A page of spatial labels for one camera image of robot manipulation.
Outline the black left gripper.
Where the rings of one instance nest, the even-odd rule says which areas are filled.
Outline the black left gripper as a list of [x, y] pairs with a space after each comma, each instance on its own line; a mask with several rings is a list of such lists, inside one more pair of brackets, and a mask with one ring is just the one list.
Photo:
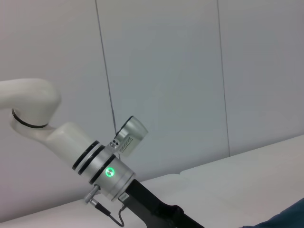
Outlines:
[[121, 202], [140, 218], [147, 228], [203, 228], [187, 216], [181, 207], [163, 203], [138, 180], [133, 180], [125, 193], [128, 197]]

